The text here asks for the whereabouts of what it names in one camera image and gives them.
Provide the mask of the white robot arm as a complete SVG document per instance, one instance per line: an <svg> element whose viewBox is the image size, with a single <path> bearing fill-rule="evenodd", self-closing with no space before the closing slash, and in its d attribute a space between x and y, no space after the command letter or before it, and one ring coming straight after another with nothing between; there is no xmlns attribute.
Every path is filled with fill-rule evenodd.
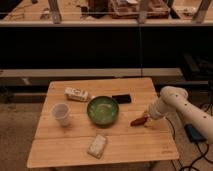
<svg viewBox="0 0 213 171"><path fill-rule="evenodd" d="M211 143L213 143L213 117L188 101L188 92L184 88L165 86L160 96L144 111L151 120L159 120L173 110L184 118Z"/></svg>

